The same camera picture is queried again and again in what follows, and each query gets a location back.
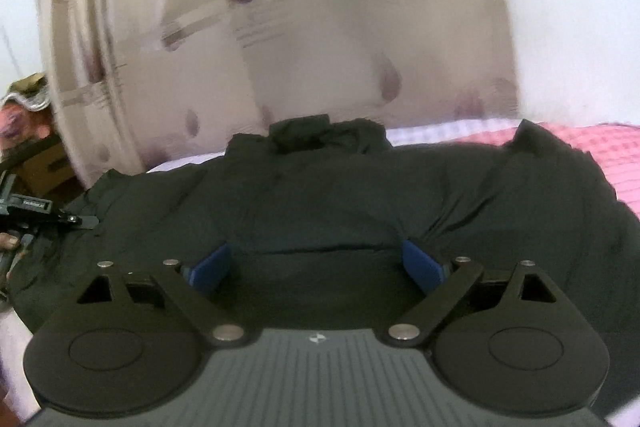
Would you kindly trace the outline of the cluttered items beside bed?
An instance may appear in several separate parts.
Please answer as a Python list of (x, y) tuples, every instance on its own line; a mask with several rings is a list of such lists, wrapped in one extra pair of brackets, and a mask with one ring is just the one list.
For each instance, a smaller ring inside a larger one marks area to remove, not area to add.
[(36, 72), (1, 95), (1, 170), (28, 195), (65, 205), (82, 186), (56, 129), (46, 75)]

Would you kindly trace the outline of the leaf print curtain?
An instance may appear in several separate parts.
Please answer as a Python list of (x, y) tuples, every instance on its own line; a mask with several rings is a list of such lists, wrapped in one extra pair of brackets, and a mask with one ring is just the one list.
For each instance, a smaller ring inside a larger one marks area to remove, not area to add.
[(326, 115), (403, 128), (518, 115), (506, 0), (38, 0), (82, 184)]

